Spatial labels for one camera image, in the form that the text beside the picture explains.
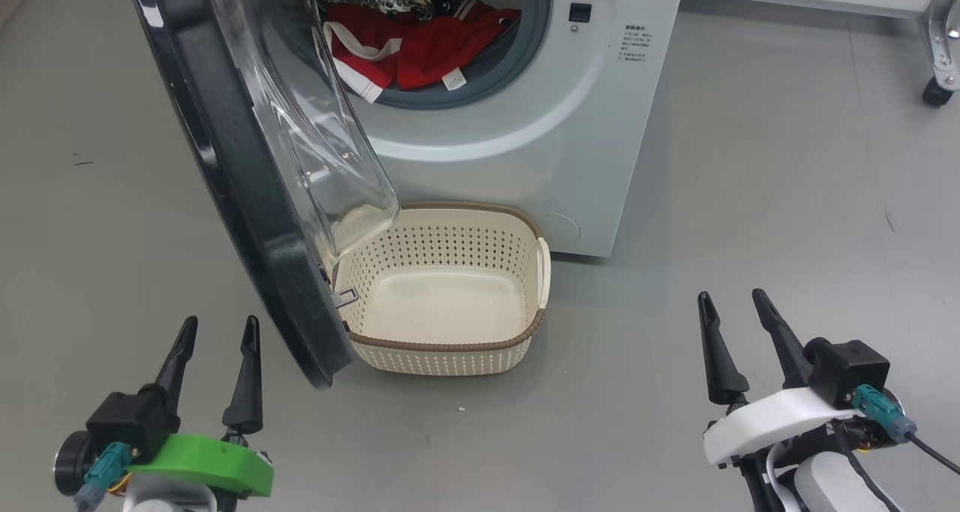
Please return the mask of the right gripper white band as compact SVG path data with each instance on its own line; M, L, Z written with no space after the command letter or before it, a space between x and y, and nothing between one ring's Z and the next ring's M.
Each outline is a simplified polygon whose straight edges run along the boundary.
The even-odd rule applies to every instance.
M747 405L748 380L737 371L731 358L720 332L716 305L707 291L698 294L707 398L717 406L742 406L717 420L703 434L703 448L710 466L801 436L834 419L860 416L857 409L834 409L806 387L812 365L803 355L803 345L764 290L753 289L753 303L761 327L770 334L783 375L782 388L786 390Z

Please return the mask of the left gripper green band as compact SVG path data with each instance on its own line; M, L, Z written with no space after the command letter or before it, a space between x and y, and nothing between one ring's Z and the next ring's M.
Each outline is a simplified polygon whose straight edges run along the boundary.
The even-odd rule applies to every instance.
M186 367L194 355L198 327L195 315L184 319L157 378L139 390L140 394L160 400L171 424L181 423L179 399ZM251 436L264 424L260 321L254 315L247 317L244 324L240 352L242 362L222 424L230 436ZM129 472L163 475L249 497L271 497L275 479L274 466L264 455L240 444L199 434L173 434L153 460L130 465Z

